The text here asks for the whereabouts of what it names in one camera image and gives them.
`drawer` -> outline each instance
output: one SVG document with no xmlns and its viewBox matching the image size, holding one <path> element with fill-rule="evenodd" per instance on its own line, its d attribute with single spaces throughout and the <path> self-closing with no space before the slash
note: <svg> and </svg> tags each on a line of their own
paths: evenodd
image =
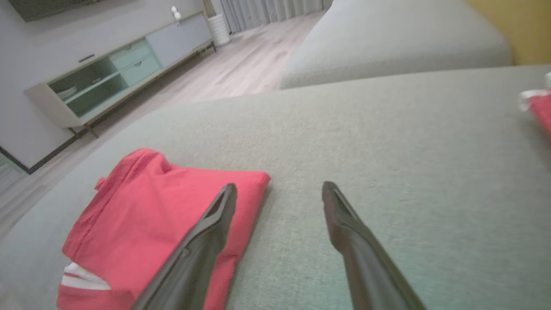
<svg viewBox="0 0 551 310">
<path fill-rule="evenodd" d="M 120 50 L 112 53 L 109 58 L 115 64 L 117 69 L 123 70 L 124 68 L 136 63 L 138 60 L 143 59 L 148 54 L 152 53 L 153 51 L 144 39 L 128 44 Z"/>
<path fill-rule="evenodd" d="M 153 55 L 130 65 L 122 71 L 122 77 L 129 87 L 136 85 L 141 80 L 161 69 L 161 65 Z"/>
</svg>

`television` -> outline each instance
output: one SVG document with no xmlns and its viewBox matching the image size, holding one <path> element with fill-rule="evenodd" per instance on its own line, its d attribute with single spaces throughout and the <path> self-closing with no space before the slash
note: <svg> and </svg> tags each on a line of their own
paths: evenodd
<svg viewBox="0 0 551 310">
<path fill-rule="evenodd" d="M 9 0 L 24 21 L 31 22 L 101 0 Z"/>
</svg>

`gray sofa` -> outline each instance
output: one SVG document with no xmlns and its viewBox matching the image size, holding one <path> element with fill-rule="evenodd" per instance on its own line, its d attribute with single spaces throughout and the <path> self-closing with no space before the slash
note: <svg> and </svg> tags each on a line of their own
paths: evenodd
<svg viewBox="0 0 551 310">
<path fill-rule="evenodd" d="M 153 112 L 48 193 L 0 247 L 25 309 L 55 309 L 61 246 L 129 152 L 272 181 L 227 309 L 352 309 L 321 186 L 335 181 L 429 309 L 551 304 L 551 141 L 519 92 L 551 66 L 361 79 Z"/>
<path fill-rule="evenodd" d="M 281 88 L 511 64 L 507 41 L 463 0 L 335 0 Z"/>
</svg>

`cabinet leg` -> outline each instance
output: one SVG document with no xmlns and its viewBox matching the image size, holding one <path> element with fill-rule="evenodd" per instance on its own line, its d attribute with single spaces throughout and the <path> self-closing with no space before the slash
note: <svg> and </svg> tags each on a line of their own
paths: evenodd
<svg viewBox="0 0 551 310">
<path fill-rule="evenodd" d="M 96 139 L 99 138 L 100 136 L 98 136 L 98 134 L 94 131 L 94 129 L 92 129 L 92 127 L 90 126 L 85 126 L 86 129 L 88 129 L 88 131 L 92 134 L 92 136 L 94 136 Z"/>
</svg>

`light wood floor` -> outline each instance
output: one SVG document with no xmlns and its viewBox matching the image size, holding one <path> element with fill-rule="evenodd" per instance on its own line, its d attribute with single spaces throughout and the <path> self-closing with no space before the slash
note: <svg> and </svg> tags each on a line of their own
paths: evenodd
<svg viewBox="0 0 551 310">
<path fill-rule="evenodd" d="M 88 154 L 143 115 L 167 106 L 278 90 L 289 57 L 323 14 L 239 33 L 218 53 L 209 50 L 195 57 L 131 98 L 98 124 L 98 139 L 85 135 L 0 196 L 0 242 Z"/>
</svg>

